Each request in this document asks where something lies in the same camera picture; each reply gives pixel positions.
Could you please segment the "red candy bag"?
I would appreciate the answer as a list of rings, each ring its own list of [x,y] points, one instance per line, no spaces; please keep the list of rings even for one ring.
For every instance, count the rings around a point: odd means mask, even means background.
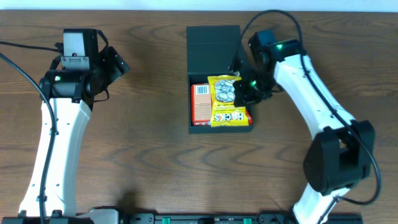
[[[252,125],[252,116],[247,109],[246,109],[246,116],[248,118],[248,125]]]

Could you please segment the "yellow candy bag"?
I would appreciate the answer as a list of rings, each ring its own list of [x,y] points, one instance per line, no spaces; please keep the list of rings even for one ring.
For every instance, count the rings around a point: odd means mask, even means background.
[[[221,126],[249,126],[249,115],[246,107],[235,106],[236,99],[234,83],[241,77],[232,75],[209,76],[211,94],[212,128]]]

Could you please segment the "red orange barcode box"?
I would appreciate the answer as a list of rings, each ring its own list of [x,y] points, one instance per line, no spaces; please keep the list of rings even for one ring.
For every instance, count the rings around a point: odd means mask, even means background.
[[[193,126],[211,125],[210,85],[194,84],[190,87],[191,121]]]

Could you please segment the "black gift box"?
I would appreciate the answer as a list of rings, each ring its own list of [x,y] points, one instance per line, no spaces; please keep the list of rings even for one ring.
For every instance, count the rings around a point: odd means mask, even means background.
[[[229,75],[229,66],[241,35],[239,25],[188,26],[187,32],[187,86],[188,132],[190,134],[249,133],[249,126],[194,126],[192,124],[191,86],[208,81],[209,76]]]

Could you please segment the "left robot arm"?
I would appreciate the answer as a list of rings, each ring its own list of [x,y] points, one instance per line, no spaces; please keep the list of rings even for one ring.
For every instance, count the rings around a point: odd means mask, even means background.
[[[98,29],[65,29],[46,74],[33,86],[42,100],[42,127],[29,188],[15,217],[3,223],[121,223],[121,212],[98,207],[76,212],[80,149],[96,95],[129,71]]]

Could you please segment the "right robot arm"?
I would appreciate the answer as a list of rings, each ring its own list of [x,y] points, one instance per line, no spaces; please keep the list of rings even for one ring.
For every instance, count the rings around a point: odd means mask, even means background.
[[[374,128],[356,121],[329,92],[297,39],[278,41],[271,30],[248,41],[255,70],[236,66],[235,106],[249,106],[272,96],[279,85],[304,118],[312,143],[303,162],[307,185],[293,206],[295,223],[326,223],[333,207],[369,176]]]

